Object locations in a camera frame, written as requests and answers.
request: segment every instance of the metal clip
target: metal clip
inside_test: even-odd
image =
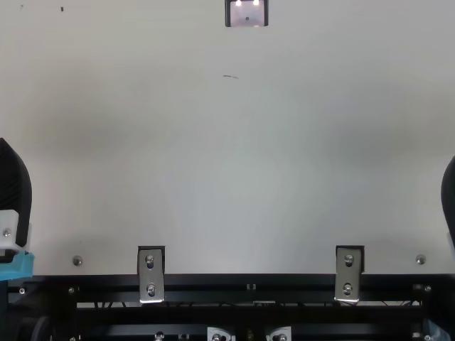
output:
[[[335,299],[357,303],[359,300],[362,250],[339,247],[336,250]]]
[[[160,249],[139,250],[139,300],[141,303],[164,301],[163,254]]]

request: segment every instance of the white panel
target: white panel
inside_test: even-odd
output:
[[[232,29],[222,0],[1,0],[36,274],[134,274],[138,245],[171,274],[334,273],[350,244],[369,274],[455,272],[454,15],[271,0],[268,27]]]

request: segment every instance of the blue plastic part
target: blue plastic part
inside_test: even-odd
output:
[[[10,279],[18,279],[33,276],[33,261],[35,256],[19,252],[14,256],[11,263],[0,264],[0,281],[8,281]]]

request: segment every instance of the black metal rail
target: black metal rail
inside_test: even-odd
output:
[[[427,318],[449,332],[454,329],[455,281],[449,275],[361,276],[362,301],[422,302],[417,306],[340,306],[333,302],[334,275],[165,275],[164,280],[166,302],[137,308],[77,307],[138,302],[134,275],[10,281],[3,294],[9,302],[7,328],[20,329],[24,319],[45,315],[55,328],[54,341],[78,340],[79,335],[89,341],[153,340],[160,331],[165,340],[190,335],[201,341],[209,325],[233,328],[237,341],[251,341],[247,330],[263,341],[258,331],[284,325],[292,326],[294,341],[408,340],[413,333],[428,333]],[[16,341],[14,336],[3,339]]]

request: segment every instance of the screw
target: screw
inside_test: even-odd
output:
[[[251,331],[251,328],[247,329],[247,339],[248,341],[254,341],[255,335],[253,334],[253,331]]]
[[[145,262],[147,263],[147,268],[152,269],[154,267],[154,257],[151,254],[145,257]]]
[[[153,283],[150,283],[147,286],[147,293],[149,293],[150,297],[154,297],[155,296],[155,285]]]
[[[417,264],[422,265],[425,264],[427,258],[424,254],[419,254],[417,255],[417,257],[415,257],[415,261],[417,262]]]
[[[164,333],[163,332],[157,332],[155,335],[155,341],[162,341],[164,339]]]
[[[350,283],[346,283],[343,287],[343,292],[346,296],[349,296],[353,292],[353,286]]]
[[[73,264],[76,266],[82,265],[82,257],[81,256],[74,256],[73,257]]]
[[[346,254],[344,256],[344,262],[346,262],[347,267],[350,267],[353,265],[354,257],[351,254]]]

